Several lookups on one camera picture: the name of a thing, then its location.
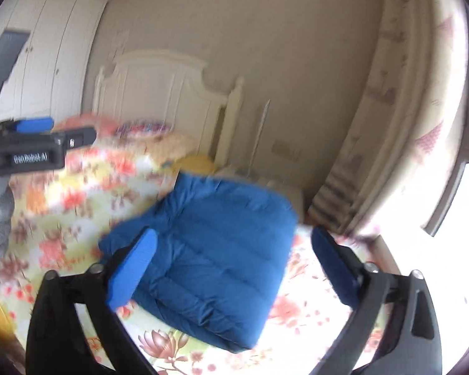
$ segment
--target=purple patterned pillow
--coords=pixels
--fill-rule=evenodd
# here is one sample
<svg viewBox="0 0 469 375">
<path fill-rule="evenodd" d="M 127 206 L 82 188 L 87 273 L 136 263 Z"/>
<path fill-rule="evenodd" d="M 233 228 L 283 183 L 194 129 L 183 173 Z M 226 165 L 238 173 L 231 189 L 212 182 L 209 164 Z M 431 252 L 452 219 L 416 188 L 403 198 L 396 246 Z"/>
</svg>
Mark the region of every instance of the purple patterned pillow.
<svg viewBox="0 0 469 375">
<path fill-rule="evenodd" d="M 170 125 L 156 121 L 129 121 L 116 129 L 114 135 L 120 138 L 152 138 L 170 133 Z"/>
</svg>

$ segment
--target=bed sheet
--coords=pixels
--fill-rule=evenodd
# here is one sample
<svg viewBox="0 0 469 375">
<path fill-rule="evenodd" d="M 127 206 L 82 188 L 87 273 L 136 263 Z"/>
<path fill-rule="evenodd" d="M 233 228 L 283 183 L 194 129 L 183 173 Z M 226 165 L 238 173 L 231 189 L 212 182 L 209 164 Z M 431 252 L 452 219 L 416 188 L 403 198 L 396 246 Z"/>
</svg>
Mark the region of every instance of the bed sheet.
<svg viewBox="0 0 469 375">
<path fill-rule="evenodd" d="M 102 235 L 170 192 L 174 174 L 122 174 L 111 156 L 90 150 L 74 154 L 76 168 L 17 176 L 13 233 L 1 260 L 0 305 L 25 347 L 41 279 L 49 269 L 61 275 L 85 271 L 98 261 Z M 361 246 L 353 247 L 362 260 Z M 83 306 L 77 306 L 88 345 L 98 362 L 111 367 Z M 232 354 L 183 334 L 135 302 L 117 311 L 126 330 L 160 375 L 175 373 L 309 373 L 350 315 L 340 303 L 310 245 L 310 228 L 298 227 L 285 277 L 258 345 Z M 379 317 L 359 364 L 368 362 L 382 334 Z"/>
</svg>

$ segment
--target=metal bolt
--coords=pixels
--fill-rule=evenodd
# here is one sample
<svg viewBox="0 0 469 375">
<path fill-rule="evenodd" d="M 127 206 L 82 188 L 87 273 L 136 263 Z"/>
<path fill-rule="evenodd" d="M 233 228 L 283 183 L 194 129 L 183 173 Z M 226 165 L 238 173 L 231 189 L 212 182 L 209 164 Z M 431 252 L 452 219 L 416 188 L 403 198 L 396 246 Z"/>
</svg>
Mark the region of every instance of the metal bolt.
<svg viewBox="0 0 469 375">
<path fill-rule="evenodd" d="M 53 280 L 58 277 L 58 273 L 55 270 L 50 270 L 45 274 L 46 280 Z"/>
<path fill-rule="evenodd" d="M 103 270 L 104 270 L 104 265 L 101 263 L 95 263 L 88 269 L 88 271 L 92 274 L 101 273 Z"/>
<path fill-rule="evenodd" d="M 418 269 L 411 271 L 411 274 L 417 279 L 424 279 L 424 275 L 422 275 L 422 272 L 420 272 Z"/>
<path fill-rule="evenodd" d="M 373 262 L 367 262 L 363 265 L 367 272 L 371 273 L 379 273 L 379 267 L 375 265 Z"/>
</svg>

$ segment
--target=headboard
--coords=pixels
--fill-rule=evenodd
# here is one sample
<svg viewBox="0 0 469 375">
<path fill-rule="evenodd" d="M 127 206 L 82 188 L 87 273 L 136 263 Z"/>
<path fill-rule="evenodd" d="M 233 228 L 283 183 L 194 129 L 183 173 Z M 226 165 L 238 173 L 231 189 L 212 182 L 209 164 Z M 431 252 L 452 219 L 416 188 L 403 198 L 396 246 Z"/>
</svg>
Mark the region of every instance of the headboard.
<svg viewBox="0 0 469 375">
<path fill-rule="evenodd" d="M 195 139 L 198 153 L 212 155 L 217 166 L 225 165 L 243 102 L 243 78 L 236 80 L 229 95 L 213 92 L 203 83 L 204 61 L 165 50 L 129 52 L 113 65 L 111 74 L 108 67 L 99 71 L 94 114 L 121 122 L 166 122 Z"/>
</svg>

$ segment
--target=curtain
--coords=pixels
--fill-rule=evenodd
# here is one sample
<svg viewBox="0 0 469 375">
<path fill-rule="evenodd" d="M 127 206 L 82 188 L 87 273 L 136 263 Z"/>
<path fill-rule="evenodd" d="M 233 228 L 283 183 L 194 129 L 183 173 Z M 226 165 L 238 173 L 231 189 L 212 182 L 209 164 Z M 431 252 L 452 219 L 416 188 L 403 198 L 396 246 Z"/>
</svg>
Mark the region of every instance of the curtain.
<svg viewBox="0 0 469 375">
<path fill-rule="evenodd" d="M 363 97 L 308 217 L 376 237 L 386 219 L 424 224 L 456 158 L 468 34 L 463 0 L 384 0 Z"/>
</svg>

